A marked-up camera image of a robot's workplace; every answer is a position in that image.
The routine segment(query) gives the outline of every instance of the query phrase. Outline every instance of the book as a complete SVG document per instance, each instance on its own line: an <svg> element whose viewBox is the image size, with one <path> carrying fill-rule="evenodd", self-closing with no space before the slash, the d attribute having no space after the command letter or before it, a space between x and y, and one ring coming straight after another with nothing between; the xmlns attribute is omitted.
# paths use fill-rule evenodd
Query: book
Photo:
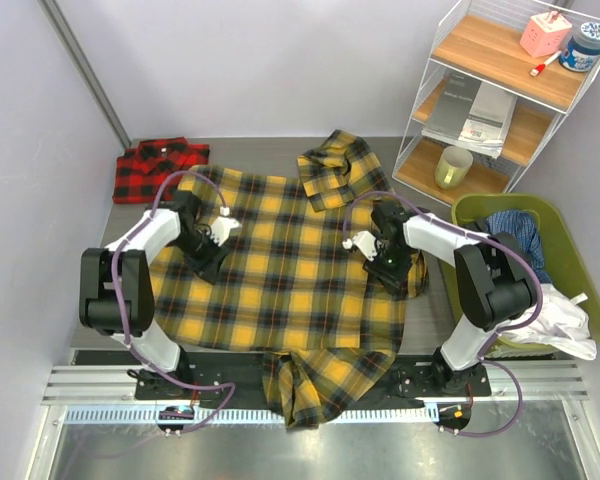
<svg viewBox="0 0 600 480"><path fill-rule="evenodd" d="M452 72L422 135L498 158L511 126L516 98L494 85Z"/></svg>

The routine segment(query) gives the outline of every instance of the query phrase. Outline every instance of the shelf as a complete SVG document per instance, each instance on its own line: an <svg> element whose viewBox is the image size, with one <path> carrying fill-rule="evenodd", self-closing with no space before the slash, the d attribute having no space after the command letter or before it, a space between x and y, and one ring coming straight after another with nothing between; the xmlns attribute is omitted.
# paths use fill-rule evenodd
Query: shelf
<svg viewBox="0 0 600 480"><path fill-rule="evenodd" d="M542 75L529 71L545 57L532 58L520 46L521 32L467 15L434 50L432 58L566 112L587 75L555 61Z"/></svg>
<svg viewBox="0 0 600 480"><path fill-rule="evenodd" d="M467 193L502 193L506 188L509 181L506 175L474 163L460 185L449 190L441 189L434 174L443 149L443 146L426 138L420 139L396 172L396 178L448 204Z"/></svg>
<svg viewBox="0 0 600 480"><path fill-rule="evenodd" d="M431 115L445 84L446 80L442 80L422 102L420 108L413 114L414 120L420 123L426 123L429 120L429 115ZM502 147L502 156L518 165L524 167L529 165L531 157L540 145L550 123L550 115L526 105L516 104L511 126Z"/></svg>

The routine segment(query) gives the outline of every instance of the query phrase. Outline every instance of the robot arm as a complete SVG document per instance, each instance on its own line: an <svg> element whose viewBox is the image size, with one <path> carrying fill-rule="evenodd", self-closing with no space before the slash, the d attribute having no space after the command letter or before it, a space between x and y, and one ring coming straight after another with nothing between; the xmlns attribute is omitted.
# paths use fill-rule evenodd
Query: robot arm
<svg viewBox="0 0 600 480"><path fill-rule="evenodd" d="M423 250L455 267L464 315L451 337L434 353L434 374L444 389L464 388L466 377L481 361L496 328L519 317L536 302L527 273L499 250L445 230L427 218L406 212L399 204L379 202L371 214L380 233L362 231L343 243L366 257L364 269L390 293L397 293L411 267L411 253ZM519 253L508 234L489 237Z"/></svg>
<svg viewBox="0 0 600 480"><path fill-rule="evenodd" d="M182 250L192 273L215 283L228 253L225 243L240 223L224 210L223 216L205 228L197 223L200 205L198 197L184 191L176 191L172 201L160 203L151 222L122 248L118 268L133 347L148 363L187 383L191 381L191 373L184 350L153 319L155 305L149 265L164 247L176 246ZM104 248L89 248L82 255L80 321L120 343L124 343L124 333L112 287L111 261L120 243L150 215L146 211L121 239Z"/></svg>

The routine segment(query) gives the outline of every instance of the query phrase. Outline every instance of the white wall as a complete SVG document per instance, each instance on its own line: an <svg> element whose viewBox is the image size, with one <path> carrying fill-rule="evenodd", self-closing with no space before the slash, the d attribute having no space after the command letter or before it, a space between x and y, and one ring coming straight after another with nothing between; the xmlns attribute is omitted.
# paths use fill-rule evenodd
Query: white wall
<svg viewBox="0 0 600 480"><path fill-rule="evenodd" d="M21 479L120 146L38 3L0 2L0 480Z"/></svg>
<svg viewBox="0 0 600 480"><path fill-rule="evenodd" d="M574 8L600 16L600 0ZM600 294L600 74L518 190L543 195L561 210ZM600 345L598 358L581 369L600 428Z"/></svg>
<svg viewBox="0 0 600 480"><path fill-rule="evenodd" d="M402 135L455 0L59 0L132 138Z"/></svg>

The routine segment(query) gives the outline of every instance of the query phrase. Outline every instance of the yellow plaid shirt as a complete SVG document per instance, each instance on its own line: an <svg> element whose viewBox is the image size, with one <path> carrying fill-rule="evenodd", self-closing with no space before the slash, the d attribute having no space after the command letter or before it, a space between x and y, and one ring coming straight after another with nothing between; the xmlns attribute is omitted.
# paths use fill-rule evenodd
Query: yellow plaid shirt
<svg viewBox="0 0 600 480"><path fill-rule="evenodd" d="M174 248L154 260L151 279L156 319L169 336L264 352L269 407L288 426L314 426L337 417L392 364L406 298L421 292L426 265L414 254L404 290L391 296L363 270L362 255L343 249L345 208L337 207L364 191L389 189L362 139L337 131L298 164L304 181L194 167L219 185L242 231L229 241L216 285L192 275ZM203 200L201 222L219 214L204 182L185 179L179 188ZM373 228L371 207L354 210L353 231Z"/></svg>

